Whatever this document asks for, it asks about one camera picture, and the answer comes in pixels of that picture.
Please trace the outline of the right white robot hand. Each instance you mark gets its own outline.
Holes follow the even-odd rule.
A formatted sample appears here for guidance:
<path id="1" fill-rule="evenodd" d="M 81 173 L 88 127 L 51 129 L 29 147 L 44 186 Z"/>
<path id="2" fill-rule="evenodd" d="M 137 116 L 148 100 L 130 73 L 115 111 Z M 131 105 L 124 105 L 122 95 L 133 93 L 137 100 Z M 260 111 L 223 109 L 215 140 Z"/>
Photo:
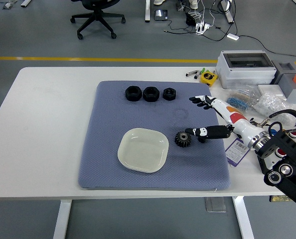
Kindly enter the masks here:
<path id="1" fill-rule="evenodd" d="M 198 107 L 204 107 L 205 110 L 213 108 L 250 149 L 259 139 L 267 135 L 262 127 L 251 124 L 242 113 L 225 101 L 207 95 L 191 97 L 189 100 Z"/>

